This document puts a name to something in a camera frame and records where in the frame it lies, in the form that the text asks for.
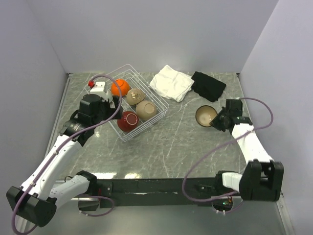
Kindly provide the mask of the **dark brown striped bowl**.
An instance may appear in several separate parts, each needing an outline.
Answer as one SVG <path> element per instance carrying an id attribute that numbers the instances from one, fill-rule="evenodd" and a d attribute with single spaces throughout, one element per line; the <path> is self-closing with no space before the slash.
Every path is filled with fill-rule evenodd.
<path id="1" fill-rule="evenodd" d="M 211 122 L 217 115 L 218 113 L 213 107 L 203 105 L 196 110 L 195 119 L 200 126 L 211 127 Z"/>

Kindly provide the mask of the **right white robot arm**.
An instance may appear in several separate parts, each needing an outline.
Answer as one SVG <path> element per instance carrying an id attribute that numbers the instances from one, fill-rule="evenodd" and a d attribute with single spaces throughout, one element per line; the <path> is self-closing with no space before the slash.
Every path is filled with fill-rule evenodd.
<path id="1" fill-rule="evenodd" d="M 215 192 L 225 195 L 232 189 L 243 200 L 278 201 L 284 166 L 281 162 L 274 161 L 262 146 L 251 119 L 243 115 L 242 99 L 227 99 L 211 125 L 219 131 L 229 131 L 246 161 L 242 174 L 219 171 L 215 177 Z"/>

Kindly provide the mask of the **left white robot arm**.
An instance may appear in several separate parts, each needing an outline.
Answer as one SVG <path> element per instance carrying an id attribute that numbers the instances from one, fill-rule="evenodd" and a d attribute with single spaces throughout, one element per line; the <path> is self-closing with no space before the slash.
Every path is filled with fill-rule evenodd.
<path id="1" fill-rule="evenodd" d="M 120 119 L 123 109 L 122 96 L 106 101 L 96 94 L 87 94 L 79 108 L 64 123 L 57 140 L 35 172 L 19 187 L 11 187 L 6 197 L 12 208 L 12 229 L 16 216 L 33 223 L 35 227 L 46 226 L 58 208 L 78 195 L 99 198 L 100 189 L 95 175 L 78 172 L 71 180 L 54 187 L 55 181 L 70 158 L 82 148 L 94 134 L 95 128 L 112 119 Z"/>

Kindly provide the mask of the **orange ceramic bowl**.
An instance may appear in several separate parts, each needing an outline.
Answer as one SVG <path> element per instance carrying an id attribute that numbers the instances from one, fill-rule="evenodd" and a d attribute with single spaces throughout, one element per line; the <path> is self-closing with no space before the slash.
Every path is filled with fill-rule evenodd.
<path id="1" fill-rule="evenodd" d="M 123 79 L 117 79 L 115 82 L 117 85 L 115 83 L 112 83 L 112 85 L 111 85 L 112 95 L 119 95 L 119 89 L 118 88 L 120 88 L 122 95 L 126 96 L 128 91 L 131 89 L 128 82 L 126 80 L 123 80 Z"/>

